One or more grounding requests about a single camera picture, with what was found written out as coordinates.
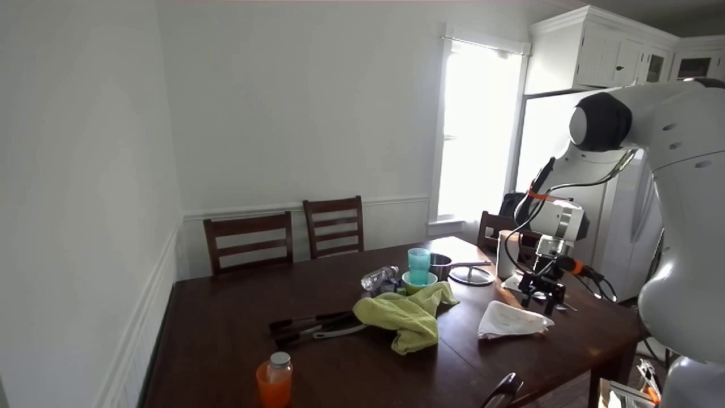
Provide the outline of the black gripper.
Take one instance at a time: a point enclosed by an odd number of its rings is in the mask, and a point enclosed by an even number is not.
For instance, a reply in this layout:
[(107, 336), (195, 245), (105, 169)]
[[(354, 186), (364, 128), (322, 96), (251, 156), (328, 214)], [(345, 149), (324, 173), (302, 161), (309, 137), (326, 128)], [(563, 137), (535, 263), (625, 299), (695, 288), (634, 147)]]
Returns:
[(524, 306), (532, 299), (543, 306), (562, 306), (566, 285), (563, 273), (572, 267), (569, 256), (571, 245), (563, 238), (542, 236), (535, 245), (535, 254), (524, 263), (524, 277), (519, 290)]

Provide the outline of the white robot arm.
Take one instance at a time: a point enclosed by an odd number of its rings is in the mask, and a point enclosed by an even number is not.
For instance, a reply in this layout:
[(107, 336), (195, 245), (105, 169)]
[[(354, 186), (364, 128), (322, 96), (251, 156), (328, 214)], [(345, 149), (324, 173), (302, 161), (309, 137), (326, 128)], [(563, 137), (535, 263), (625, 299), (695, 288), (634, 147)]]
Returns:
[(725, 362), (725, 87), (688, 79), (597, 92), (576, 105), (569, 134), (582, 152), (646, 152), (663, 253), (642, 288), (642, 321), (680, 357)]

